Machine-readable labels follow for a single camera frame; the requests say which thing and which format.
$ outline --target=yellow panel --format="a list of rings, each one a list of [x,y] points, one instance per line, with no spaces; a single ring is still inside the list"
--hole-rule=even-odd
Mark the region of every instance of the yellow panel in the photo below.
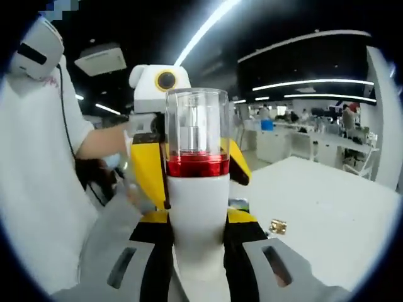
[[[164,209],[165,191],[162,178],[159,143],[137,143],[131,146],[136,181],[148,198]]]
[[[229,223],[258,222],[255,217],[244,211],[228,209]]]
[[[145,214],[140,222],[151,222],[151,223],[167,223],[168,212],[167,211],[154,211]]]
[[[226,151],[226,144],[224,143],[225,139],[221,139],[221,147],[224,151]],[[248,178],[251,178],[251,170],[247,166],[246,160],[239,149],[237,143],[233,139],[229,140],[229,150],[230,156],[235,160],[241,170],[246,174]]]

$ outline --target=white robot head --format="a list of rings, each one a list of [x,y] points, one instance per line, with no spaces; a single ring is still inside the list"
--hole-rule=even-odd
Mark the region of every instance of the white robot head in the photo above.
[[[165,113],[166,92],[190,88],[187,71],[173,65],[137,65],[129,77],[134,88],[134,113]]]

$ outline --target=white table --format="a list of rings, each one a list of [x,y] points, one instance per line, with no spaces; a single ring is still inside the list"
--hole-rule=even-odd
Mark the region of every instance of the white table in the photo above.
[[[342,148],[348,148],[351,150],[359,151],[364,154],[370,153],[370,150],[372,149],[371,146],[369,145],[360,145],[358,143],[353,142],[352,140],[349,140],[348,138],[339,137],[334,134],[316,133],[316,132],[310,132],[305,134],[309,135],[313,140],[322,140],[324,143],[328,143],[329,145],[337,145]]]
[[[354,290],[389,244],[401,196],[375,182],[289,157],[254,171],[251,183],[231,184],[231,198],[247,198],[263,230],[286,221],[278,235],[305,257],[328,286]]]

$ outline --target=clear plastic cylinder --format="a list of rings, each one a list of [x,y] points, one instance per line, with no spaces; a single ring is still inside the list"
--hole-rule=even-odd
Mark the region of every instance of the clear plastic cylinder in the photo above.
[[[229,171],[229,102],[223,90],[176,89],[167,93],[167,174],[212,177]]]

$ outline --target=ceiling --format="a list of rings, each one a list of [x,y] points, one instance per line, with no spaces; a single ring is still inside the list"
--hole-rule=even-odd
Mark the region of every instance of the ceiling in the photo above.
[[[67,68],[85,115],[110,116],[94,106],[104,104],[128,113],[133,91],[128,76],[138,64],[174,64],[192,36],[222,0],[171,0],[156,5],[114,0],[102,3],[81,0],[77,11],[67,11],[52,23],[65,44]],[[379,20],[387,17],[382,26]],[[284,94],[315,93],[363,96],[362,84],[288,86],[252,92],[253,87],[306,79],[367,80],[365,45],[381,47],[388,60],[400,66],[402,47],[386,39],[385,30],[398,25],[396,9],[360,1],[242,0],[200,40],[183,62],[192,86],[225,89],[230,97],[248,101],[270,94],[271,100]],[[238,64],[258,49],[315,30],[362,30],[373,38],[327,36],[275,48]],[[87,76],[74,65],[81,51],[107,42],[121,46],[127,69],[111,74]],[[402,82],[399,69],[396,79]]]

